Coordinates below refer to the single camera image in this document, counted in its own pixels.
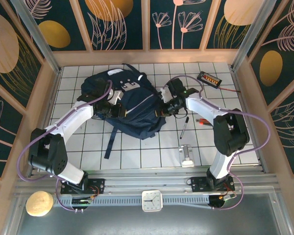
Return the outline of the navy blue backpack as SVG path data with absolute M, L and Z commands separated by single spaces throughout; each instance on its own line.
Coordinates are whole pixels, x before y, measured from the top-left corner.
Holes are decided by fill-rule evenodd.
M 81 94 L 109 95 L 109 91 L 121 90 L 123 97 L 118 102 L 126 109 L 126 117 L 99 118 L 111 124 L 113 130 L 105 151 L 109 159 L 117 131 L 134 138 L 145 140 L 153 138 L 166 123 L 164 117 L 157 117 L 155 111 L 163 101 L 145 73 L 132 65 L 127 69 L 116 68 L 92 75 L 81 85 Z

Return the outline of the black marker pen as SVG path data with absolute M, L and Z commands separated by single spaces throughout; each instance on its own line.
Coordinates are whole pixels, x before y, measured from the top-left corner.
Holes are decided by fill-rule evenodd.
M 185 120 L 184 125 L 183 125 L 183 129 L 182 129 L 181 134 L 179 136 L 180 140 L 183 138 L 183 135 L 185 133 L 188 122 L 189 122 L 189 117 L 186 117 L 186 120 Z

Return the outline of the red orange pen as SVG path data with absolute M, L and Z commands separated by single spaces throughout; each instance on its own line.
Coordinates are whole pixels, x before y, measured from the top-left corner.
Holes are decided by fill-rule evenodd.
M 208 120 L 204 118 L 196 119 L 196 122 L 198 122 L 200 125 L 205 125 L 205 126 L 213 126 Z

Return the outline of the black battery charger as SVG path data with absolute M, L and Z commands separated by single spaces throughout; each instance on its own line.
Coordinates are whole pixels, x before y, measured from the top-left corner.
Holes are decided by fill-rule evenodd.
M 222 80 L 219 78 L 212 76 L 204 71 L 201 71 L 200 74 L 197 76 L 197 80 L 203 82 L 206 85 L 209 85 L 215 89 L 220 87 Z

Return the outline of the silver white stapler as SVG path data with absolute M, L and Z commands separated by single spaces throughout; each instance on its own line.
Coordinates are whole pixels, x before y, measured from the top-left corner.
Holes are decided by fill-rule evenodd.
M 184 144 L 179 147 L 179 157 L 182 167 L 195 166 L 193 149 L 189 144 Z

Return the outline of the white square analog clock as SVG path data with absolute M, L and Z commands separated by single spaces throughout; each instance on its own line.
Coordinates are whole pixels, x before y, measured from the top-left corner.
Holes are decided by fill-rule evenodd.
M 159 190 L 142 192 L 142 210 L 144 212 L 159 212 L 163 208 L 163 196 Z

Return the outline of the grey metal sheet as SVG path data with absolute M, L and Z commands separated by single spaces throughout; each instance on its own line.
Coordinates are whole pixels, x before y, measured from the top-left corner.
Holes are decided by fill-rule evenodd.
M 294 235 L 273 193 L 247 193 L 230 210 L 165 205 L 159 212 L 141 206 L 89 207 L 83 213 L 55 205 L 30 216 L 25 198 L 12 206 L 3 235 Z

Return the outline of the aluminium mounting rail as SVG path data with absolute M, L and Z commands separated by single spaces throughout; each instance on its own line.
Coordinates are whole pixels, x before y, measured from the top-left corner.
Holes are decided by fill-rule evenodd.
M 192 191 L 189 178 L 206 175 L 206 167 L 165 167 L 140 169 L 110 169 L 89 171 L 89 178 L 105 180 L 104 194 L 108 195 L 138 195 L 144 190 L 158 189 L 163 194 L 183 194 Z M 231 172 L 238 179 L 234 181 L 235 189 L 241 186 L 247 193 L 261 192 L 272 188 L 280 191 L 277 176 L 264 173 L 260 166 L 232 167 Z

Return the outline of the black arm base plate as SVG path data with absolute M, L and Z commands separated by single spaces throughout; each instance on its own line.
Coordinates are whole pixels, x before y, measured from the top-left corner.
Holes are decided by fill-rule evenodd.
M 234 181 L 231 176 L 214 180 L 208 177 L 191 177 L 192 192 L 221 192 L 235 191 Z
M 61 183 L 60 194 L 103 194 L 105 179 L 86 179 L 81 184 Z

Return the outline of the aluminium frame post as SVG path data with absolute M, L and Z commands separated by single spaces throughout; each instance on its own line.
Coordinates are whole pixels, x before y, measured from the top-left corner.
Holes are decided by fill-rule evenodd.
M 52 9 L 51 0 L 10 0 L 10 2 L 52 70 L 58 75 L 60 67 L 36 22 L 42 20 Z
M 270 14 L 275 12 L 275 6 L 279 6 L 281 1 L 282 0 L 262 1 L 260 9 L 258 10 L 255 19 L 244 36 L 233 63 L 230 65 L 231 72 L 236 72 L 239 69 L 253 43 L 256 41 L 256 38 L 261 35 L 262 29 L 265 28 L 264 25 L 266 24 L 266 21 L 270 19 Z

